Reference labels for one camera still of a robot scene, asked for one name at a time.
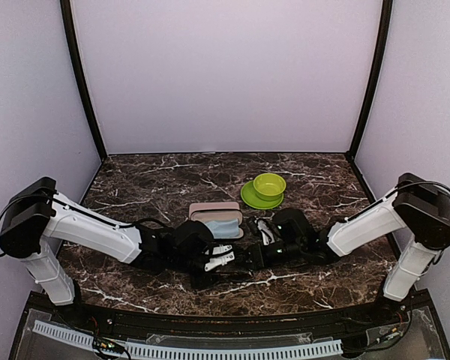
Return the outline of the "black sunglasses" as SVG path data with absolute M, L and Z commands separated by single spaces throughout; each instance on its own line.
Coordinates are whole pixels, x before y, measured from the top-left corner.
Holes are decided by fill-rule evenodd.
M 210 271 L 220 281 L 245 282 L 254 279 L 254 271 L 240 262 L 229 262 L 226 265 L 219 265 Z

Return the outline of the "black glasses case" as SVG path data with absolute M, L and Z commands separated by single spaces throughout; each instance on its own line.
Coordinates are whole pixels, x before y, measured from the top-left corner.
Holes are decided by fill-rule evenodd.
M 190 219 L 206 225 L 215 240 L 233 240 L 244 236 L 243 214 L 239 210 L 195 211 Z

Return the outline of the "pink glasses case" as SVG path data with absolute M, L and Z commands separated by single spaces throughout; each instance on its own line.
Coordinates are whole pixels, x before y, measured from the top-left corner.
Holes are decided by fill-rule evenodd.
M 189 216 L 197 212 L 221 212 L 239 211 L 237 202 L 195 202 L 189 206 Z

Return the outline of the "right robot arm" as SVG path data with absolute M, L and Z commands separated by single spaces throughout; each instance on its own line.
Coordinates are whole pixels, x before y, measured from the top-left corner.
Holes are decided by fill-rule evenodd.
M 397 185 L 359 213 L 316 231 L 297 208 L 277 212 L 268 224 L 267 244 L 253 244 L 245 262 L 253 270 L 296 259 L 325 265 L 393 233 L 408 229 L 412 237 L 388 273 L 381 298 L 367 310 L 376 326 L 388 322 L 428 267 L 450 246 L 450 188 L 406 172 Z

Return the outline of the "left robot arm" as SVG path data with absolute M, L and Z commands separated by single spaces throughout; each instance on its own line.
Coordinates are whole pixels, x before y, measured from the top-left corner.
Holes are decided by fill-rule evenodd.
M 80 290 L 47 242 L 61 239 L 155 274 L 165 269 L 202 275 L 232 259 L 229 245 L 215 244 L 206 225 L 189 220 L 178 228 L 148 219 L 122 223 L 82 207 L 43 177 L 12 197 L 0 213 L 0 257 L 20 260 L 62 316 L 75 327 L 91 320 Z

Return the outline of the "green plate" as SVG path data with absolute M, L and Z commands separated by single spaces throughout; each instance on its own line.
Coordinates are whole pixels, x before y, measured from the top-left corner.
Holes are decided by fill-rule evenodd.
M 243 185 L 240 190 L 240 196 L 246 205 L 259 210 L 273 209 L 279 206 L 284 201 L 283 194 L 281 194 L 277 199 L 273 200 L 264 200 L 259 198 L 252 181 L 249 181 Z

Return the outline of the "green bowl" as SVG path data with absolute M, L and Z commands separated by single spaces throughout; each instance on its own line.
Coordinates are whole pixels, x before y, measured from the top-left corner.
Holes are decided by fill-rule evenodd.
M 287 183 L 280 175 L 263 173 L 253 180 L 253 188 L 261 200 L 275 201 L 279 199 L 287 188 Z

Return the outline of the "black table front rail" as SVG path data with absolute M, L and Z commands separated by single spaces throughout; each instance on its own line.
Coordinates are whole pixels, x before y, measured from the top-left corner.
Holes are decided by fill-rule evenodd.
M 310 333 L 313 338 L 357 338 L 376 327 L 405 332 L 413 318 L 410 305 L 380 307 L 370 303 L 337 310 L 273 316 L 179 316 L 112 309 L 90 304 L 56 306 L 41 302 L 54 319 L 79 329 L 98 330 L 118 339 L 146 339 L 153 334 L 211 338 L 264 338 Z

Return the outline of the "right black frame post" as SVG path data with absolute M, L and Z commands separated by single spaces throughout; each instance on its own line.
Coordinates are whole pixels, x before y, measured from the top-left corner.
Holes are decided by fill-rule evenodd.
M 374 102 L 380 73 L 383 65 L 383 59 L 386 52 L 386 44 L 389 35 L 390 22 L 392 18 L 393 0 L 383 0 L 379 18 L 379 27 L 376 36 L 376 44 L 373 51 L 373 59 L 370 66 L 370 73 L 367 86 L 364 93 L 355 131 L 349 150 L 346 152 L 347 160 L 354 163 L 359 152 L 360 145 L 365 135 L 365 128 L 371 114 L 371 108 Z

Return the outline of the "black frame post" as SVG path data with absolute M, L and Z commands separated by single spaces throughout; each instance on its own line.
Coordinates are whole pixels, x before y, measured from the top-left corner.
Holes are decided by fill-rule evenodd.
M 86 75 L 80 56 L 80 48 L 78 44 L 77 32 L 74 24 L 74 15 L 72 11 L 72 1 L 60 0 L 61 18 L 64 27 L 67 48 L 70 56 L 70 63 L 73 69 L 73 75 L 76 82 L 76 87 L 79 92 L 82 108 L 85 113 L 85 119 L 90 130 L 94 147 L 103 162 L 108 158 L 107 150 L 104 144 L 103 137 L 99 128 L 98 120 L 92 104 L 92 98 L 89 93 L 89 87 L 86 80 Z
M 367 86 L 364 93 L 355 131 L 349 150 L 346 152 L 347 160 L 354 163 L 359 152 L 360 145 L 365 135 L 365 128 L 371 114 L 371 108 L 374 102 L 380 73 L 383 65 L 383 59 L 386 52 L 386 44 L 389 35 L 390 22 L 392 18 L 393 0 L 383 0 L 379 18 L 379 27 L 376 36 L 376 44 L 373 51 L 373 59 L 370 66 L 370 73 Z

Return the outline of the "left black frame post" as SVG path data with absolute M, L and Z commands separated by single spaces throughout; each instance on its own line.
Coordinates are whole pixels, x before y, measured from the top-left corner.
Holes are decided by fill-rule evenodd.
M 60 0 L 61 18 L 64 27 L 67 48 L 70 56 L 70 63 L 73 69 L 73 75 L 76 82 L 76 87 L 79 92 L 82 108 L 85 113 L 85 119 L 90 130 L 94 147 L 103 162 L 108 158 L 107 150 L 104 144 L 103 137 L 99 128 L 98 120 L 92 104 L 92 98 L 89 93 L 89 87 L 86 80 L 86 75 L 80 56 L 80 48 L 78 44 L 77 32 L 74 24 L 74 15 L 72 11 L 72 1 Z

